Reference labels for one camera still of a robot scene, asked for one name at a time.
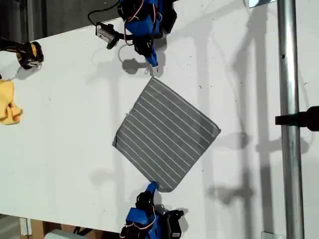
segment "metal pole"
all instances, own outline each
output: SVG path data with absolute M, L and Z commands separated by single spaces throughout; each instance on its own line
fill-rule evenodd
M 278 0 L 281 115 L 299 112 L 295 0 Z M 300 129 L 282 126 L 287 239 L 304 239 Z

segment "gray striped cloth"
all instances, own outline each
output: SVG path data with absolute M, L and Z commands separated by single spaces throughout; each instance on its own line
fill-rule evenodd
M 171 192 L 219 135 L 219 127 L 152 77 L 126 116 L 113 146 L 159 191 Z

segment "red wire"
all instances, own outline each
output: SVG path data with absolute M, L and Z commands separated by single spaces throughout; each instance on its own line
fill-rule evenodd
M 144 0 L 142 0 L 142 3 L 141 3 L 141 5 L 140 5 L 139 9 L 134 13 L 134 15 L 133 15 L 133 16 L 130 16 L 130 17 L 128 18 L 128 22 L 132 21 L 133 18 L 139 13 L 139 11 L 141 10 L 141 8 L 142 8 L 142 6 L 143 6 L 143 3 L 144 3 Z
M 125 28 L 125 23 L 126 23 L 126 20 L 124 21 L 124 40 L 125 40 L 125 43 L 126 43 L 128 46 L 133 46 L 133 44 L 129 44 L 128 41 L 126 40 L 126 28 Z
M 125 224 L 124 226 L 125 226 L 126 228 L 128 228 L 128 227 L 134 225 L 135 227 L 137 227 L 137 228 L 140 229 L 140 230 L 145 230 L 145 229 L 149 228 L 150 226 L 152 226 L 152 225 L 154 224 L 154 222 L 155 222 L 155 220 L 156 220 L 155 208 L 154 208 L 154 206 L 152 206 L 152 208 L 153 208 L 153 213 L 154 213 L 154 220 L 153 220 L 153 222 L 152 222 L 151 224 L 149 224 L 148 226 L 146 226 L 146 227 L 144 227 L 144 228 L 140 228 L 140 227 L 136 226 L 135 223 L 132 223 L 132 224 L 130 224 L 130 225 L 126 225 L 126 224 Z

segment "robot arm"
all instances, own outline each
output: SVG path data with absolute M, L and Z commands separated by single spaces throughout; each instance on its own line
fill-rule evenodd
M 90 14 L 118 5 L 118 13 L 124 21 L 124 34 L 115 31 L 111 24 L 97 22 L 93 23 L 96 26 L 96 35 L 108 43 L 108 49 L 112 49 L 120 39 L 125 40 L 128 45 L 134 45 L 135 51 L 156 67 L 158 61 L 153 42 L 169 34 L 175 24 L 177 14 L 173 8 L 173 1 L 119 0 L 107 9 L 90 12 L 88 17 L 93 23 Z
M 167 211 L 159 214 L 155 211 L 154 193 L 157 182 L 148 185 L 145 192 L 138 195 L 135 208 L 131 208 L 121 233 L 121 239 L 179 239 L 181 229 L 178 220 L 183 211 Z
M 36 41 L 20 44 L 0 38 L 0 51 L 16 53 L 21 67 L 26 70 L 39 66 L 44 60 L 41 46 Z

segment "white tabletop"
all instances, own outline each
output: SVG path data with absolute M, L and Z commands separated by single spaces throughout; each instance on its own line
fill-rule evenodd
M 319 103 L 318 4 L 297 4 L 301 110 Z M 181 0 L 175 9 L 155 76 L 222 132 L 155 201 L 188 210 L 184 239 L 284 235 L 276 3 L 252 10 L 237 0 Z M 121 19 L 112 24 L 122 31 Z M 19 124 L 0 125 L 0 213 L 119 232 L 148 181 L 112 141 L 150 73 L 128 74 L 118 55 L 145 60 L 123 42 L 107 50 L 94 27 L 39 42 L 45 62 L 37 72 L 16 74 L 14 54 L 0 54 L 24 110 Z M 306 129 L 302 138 L 306 236 L 316 238 L 319 138 Z

